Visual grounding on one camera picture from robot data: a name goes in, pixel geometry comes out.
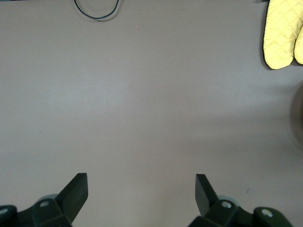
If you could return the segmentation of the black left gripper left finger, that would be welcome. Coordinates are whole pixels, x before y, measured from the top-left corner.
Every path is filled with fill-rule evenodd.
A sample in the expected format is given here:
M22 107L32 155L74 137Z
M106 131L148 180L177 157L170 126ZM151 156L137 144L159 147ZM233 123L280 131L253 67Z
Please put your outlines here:
M88 198L88 176L78 173L58 193L40 198L18 214L19 227L73 227Z

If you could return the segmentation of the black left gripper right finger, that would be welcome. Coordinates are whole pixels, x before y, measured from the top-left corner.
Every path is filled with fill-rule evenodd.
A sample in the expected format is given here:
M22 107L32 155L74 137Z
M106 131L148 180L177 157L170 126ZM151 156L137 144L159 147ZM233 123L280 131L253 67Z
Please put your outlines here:
M200 216L189 227L253 227L253 215L229 199L220 199L205 174L197 174L195 199Z

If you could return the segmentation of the yellow quilted oven mitt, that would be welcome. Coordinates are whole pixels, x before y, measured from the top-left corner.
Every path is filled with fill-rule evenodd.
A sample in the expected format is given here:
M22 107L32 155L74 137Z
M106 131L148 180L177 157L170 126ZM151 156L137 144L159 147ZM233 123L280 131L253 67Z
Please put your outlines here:
M303 25L295 41L294 58L299 64L303 65Z
M287 67L296 60L294 46L302 25L303 0L269 0L263 54L272 70Z

